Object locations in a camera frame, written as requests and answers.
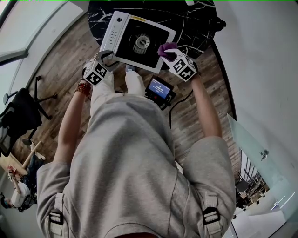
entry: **white pants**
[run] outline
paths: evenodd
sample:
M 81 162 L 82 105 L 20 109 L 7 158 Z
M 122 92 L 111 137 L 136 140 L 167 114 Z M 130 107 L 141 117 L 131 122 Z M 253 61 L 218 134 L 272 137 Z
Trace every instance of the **white pants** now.
M 128 71 L 125 76 L 125 83 L 128 89 L 127 94 L 134 94 L 143 97 L 145 95 L 145 86 L 142 77 L 135 71 Z M 108 100 L 124 96 L 124 93 L 115 93 L 114 90 L 114 75 L 113 72 L 110 76 L 102 80 L 98 86 L 93 87 L 91 97 L 90 115 L 97 110 L 102 104 Z

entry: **round table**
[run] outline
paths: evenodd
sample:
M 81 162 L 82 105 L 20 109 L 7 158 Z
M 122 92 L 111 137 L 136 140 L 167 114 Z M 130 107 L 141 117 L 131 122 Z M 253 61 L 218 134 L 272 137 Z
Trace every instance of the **round table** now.
M 99 45 L 114 11 L 125 12 L 154 21 L 176 31 L 174 42 L 188 56 L 196 59 L 210 44 L 215 32 L 206 28 L 217 16 L 213 1 L 90 1 L 88 22 Z

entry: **blue screen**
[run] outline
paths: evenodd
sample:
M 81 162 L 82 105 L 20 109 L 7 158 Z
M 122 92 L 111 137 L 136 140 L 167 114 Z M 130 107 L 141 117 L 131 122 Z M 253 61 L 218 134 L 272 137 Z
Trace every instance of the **blue screen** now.
M 170 92 L 170 89 L 163 85 L 162 83 L 158 82 L 157 80 L 153 79 L 148 87 L 151 91 L 155 92 L 162 98 L 166 98 Z

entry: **power cord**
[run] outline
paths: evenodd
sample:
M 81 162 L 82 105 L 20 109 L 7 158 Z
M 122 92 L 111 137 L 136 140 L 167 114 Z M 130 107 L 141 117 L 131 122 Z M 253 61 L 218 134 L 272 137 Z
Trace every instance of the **power cord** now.
M 179 103 L 184 102 L 187 98 L 190 97 L 190 95 L 192 94 L 193 90 L 191 90 L 191 92 L 187 95 L 186 98 L 180 100 L 179 102 L 177 102 L 175 105 L 173 105 L 173 107 L 171 108 L 171 110 L 169 111 L 169 127 L 172 129 L 172 119 L 171 119 L 171 112 L 172 110 L 175 108 L 175 106 L 177 106 Z

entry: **blue shoe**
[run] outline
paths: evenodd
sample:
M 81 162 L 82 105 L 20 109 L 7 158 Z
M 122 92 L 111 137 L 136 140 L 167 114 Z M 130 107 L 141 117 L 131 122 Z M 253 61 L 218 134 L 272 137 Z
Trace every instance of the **blue shoe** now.
M 129 71 L 135 71 L 135 67 L 131 66 L 131 65 L 126 65 L 125 66 L 125 73 L 127 73 Z

